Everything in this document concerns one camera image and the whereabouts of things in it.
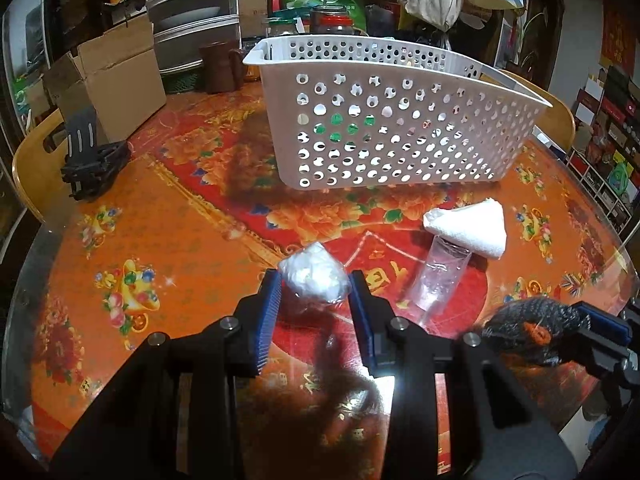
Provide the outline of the black phone stand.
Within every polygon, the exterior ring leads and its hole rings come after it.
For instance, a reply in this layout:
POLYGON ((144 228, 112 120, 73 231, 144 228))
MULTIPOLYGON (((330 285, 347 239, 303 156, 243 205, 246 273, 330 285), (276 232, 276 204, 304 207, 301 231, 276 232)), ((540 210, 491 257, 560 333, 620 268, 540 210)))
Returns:
POLYGON ((99 144, 96 110, 87 106, 65 121, 67 154, 61 168, 70 197, 94 200, 108 191, 128 164, 131 152, 126 141, 99 144))

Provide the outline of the green foil packet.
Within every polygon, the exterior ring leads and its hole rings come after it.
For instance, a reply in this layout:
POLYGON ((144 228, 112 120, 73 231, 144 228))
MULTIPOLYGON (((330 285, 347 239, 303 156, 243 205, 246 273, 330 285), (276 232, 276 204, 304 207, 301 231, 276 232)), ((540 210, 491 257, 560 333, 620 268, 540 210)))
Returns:
POLYGON ((316 122, 311 132, 317 138, 328 139, 332 143, 340 143, 350 140, 359 133, 368 131, 376 124, 376 117, 371 114, 364 116, 343 116, 342 114, 332 114, 322 122, 316 122))

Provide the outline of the clear plastic cup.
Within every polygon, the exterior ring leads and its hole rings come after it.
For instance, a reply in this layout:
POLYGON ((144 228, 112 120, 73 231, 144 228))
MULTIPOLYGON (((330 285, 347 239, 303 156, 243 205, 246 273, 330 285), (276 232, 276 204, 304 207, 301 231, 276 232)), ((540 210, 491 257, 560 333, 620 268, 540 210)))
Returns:
POLYGON ((436 235, 426 259, 407 292, 407 299, 419 311, 416 322, 427 326, 442 312, 456 291, 472 252, 436 235))

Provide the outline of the white perforated plastic basket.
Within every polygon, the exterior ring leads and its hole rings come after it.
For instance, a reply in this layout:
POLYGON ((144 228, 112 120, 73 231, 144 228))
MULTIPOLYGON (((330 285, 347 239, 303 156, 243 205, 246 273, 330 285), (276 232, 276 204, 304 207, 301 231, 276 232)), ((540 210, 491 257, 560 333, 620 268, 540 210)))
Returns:
POLYGON ((399 40, 269 37, 244 62, 260 73, 279 177, 299 191, 499 180, 549 105, 491 66, 399 40), (335 113, 376 124, 314 136, 335 113))

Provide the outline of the left wooden chair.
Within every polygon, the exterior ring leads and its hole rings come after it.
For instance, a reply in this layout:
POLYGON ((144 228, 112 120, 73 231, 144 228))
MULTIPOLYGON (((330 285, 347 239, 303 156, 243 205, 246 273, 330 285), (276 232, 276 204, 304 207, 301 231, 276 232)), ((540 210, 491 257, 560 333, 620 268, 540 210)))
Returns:
POLYGON ((58 127, 64 126, 59 110, 33 128, 15 151, 12 178, 21 202, 41 222, 45 222, 56 201, 68 193, 70 187, 62 180, 61 169, 67 155, 63 141, 52 152, 44 148, 44 141, 58 127))

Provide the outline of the wooden chair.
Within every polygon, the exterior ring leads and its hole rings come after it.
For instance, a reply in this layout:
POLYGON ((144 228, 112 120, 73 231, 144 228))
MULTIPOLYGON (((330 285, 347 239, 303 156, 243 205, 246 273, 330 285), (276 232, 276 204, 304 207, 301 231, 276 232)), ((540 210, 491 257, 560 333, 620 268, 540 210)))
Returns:
POLYGON ((536 92, 538 96, 542 96, 551 104, 551 107, 540 113, 536 120, 536 126, 555 144, 558 144, 565 153, 568 153, 575 139, 576 126, 574 116, 566 104, 516 73, 511 73, 508 70, 502 70, 502 72, 529 90, 536 92))
POLYGON ((62 180, 61 169, 67 155, 63 141, 52 152, 44 148, 44 141, 58 127, 64 126, 59 110, 33 128, 15 151, 12 178, 21 202, 41 222, 45 222, 56 201, 68 193, 70 187, 62 180))

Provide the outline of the small white bagged wad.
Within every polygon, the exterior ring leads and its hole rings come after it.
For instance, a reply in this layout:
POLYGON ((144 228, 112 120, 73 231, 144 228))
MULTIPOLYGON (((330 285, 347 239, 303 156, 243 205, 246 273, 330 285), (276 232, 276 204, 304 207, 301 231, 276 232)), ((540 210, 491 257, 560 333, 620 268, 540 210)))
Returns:
POLYGON ((294 252, 278 264, 283 281, 299 299, 339 304, 350 289, 344 266, 320 242, 294 252))

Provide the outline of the white towel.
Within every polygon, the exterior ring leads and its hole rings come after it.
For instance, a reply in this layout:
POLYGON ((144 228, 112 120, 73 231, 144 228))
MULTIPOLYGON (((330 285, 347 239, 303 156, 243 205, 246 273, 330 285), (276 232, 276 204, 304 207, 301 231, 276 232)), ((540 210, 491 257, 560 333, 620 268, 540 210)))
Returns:
POLYGON ((503 206, 493 198, 454 209, 434 208, 423 215, 427 232, 487 259, 506 251, 503 206))

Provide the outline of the red lidded jar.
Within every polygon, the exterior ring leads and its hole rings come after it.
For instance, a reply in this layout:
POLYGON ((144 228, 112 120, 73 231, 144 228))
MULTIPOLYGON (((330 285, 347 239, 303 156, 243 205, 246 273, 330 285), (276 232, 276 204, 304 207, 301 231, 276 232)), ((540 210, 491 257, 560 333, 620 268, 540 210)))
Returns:
POLYGON ((345 8, 315 6, 310 14, 310 32, 314 35, 353 35, 354 23, 345 8))

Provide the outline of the brown ceramic mug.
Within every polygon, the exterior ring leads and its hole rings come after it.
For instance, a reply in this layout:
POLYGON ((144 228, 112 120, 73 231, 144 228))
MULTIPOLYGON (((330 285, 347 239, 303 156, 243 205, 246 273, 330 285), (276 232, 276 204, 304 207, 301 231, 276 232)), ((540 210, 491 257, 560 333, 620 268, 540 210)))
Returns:
POLYGON ((209 94, 239 90, 246 75, 243 60, 246 51, 236 41, 216 41, 200 47, 205 74, 205 90, 209 94))

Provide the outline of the brown cardboard box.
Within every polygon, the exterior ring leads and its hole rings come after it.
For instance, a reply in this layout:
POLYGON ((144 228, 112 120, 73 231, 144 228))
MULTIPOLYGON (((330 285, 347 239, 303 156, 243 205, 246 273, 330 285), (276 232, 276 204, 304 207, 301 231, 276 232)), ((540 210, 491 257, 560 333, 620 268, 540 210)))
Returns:
POLYGON ((127 140, 166 104, 152 23, 142 14, 80 44, 52 64, 43 84, 64 119, 91 106, 99 139, 127 140))

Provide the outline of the low white shelf unit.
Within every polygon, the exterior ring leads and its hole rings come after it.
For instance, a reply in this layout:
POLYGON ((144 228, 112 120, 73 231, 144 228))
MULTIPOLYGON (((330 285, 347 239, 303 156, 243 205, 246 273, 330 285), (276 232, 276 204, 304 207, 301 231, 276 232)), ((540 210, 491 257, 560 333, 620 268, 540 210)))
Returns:
POLYGON ((617 65, 578 91, 568 166, 621 240, 639 229, 639 86, 617 65))

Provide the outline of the grey stacked drawer unit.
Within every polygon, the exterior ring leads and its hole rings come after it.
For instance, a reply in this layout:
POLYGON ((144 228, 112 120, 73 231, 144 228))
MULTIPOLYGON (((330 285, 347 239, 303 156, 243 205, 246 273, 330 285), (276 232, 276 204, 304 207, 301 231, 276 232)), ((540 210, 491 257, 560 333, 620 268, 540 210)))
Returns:
POLYGON ((241 41, 238 0, 145 0, 145 6, 163 76, 200 67, 201 47, 241 41))

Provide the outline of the right wooden chair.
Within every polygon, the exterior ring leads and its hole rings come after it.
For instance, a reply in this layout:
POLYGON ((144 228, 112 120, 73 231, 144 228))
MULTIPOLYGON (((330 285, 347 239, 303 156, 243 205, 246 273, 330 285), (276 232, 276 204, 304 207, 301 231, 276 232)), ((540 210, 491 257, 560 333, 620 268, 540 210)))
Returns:
POLYGON ((529 90, 536 92, 538 96, 542 96, 551 104, 551 107, 540 113, 536 120, 536 126, 555 144, 558 144, 565 153, 568 153, 575 139, 576 126, 574 116, 566 104, 516 73, 511 73, 508 70, 502 70, 502 72, 529 90))

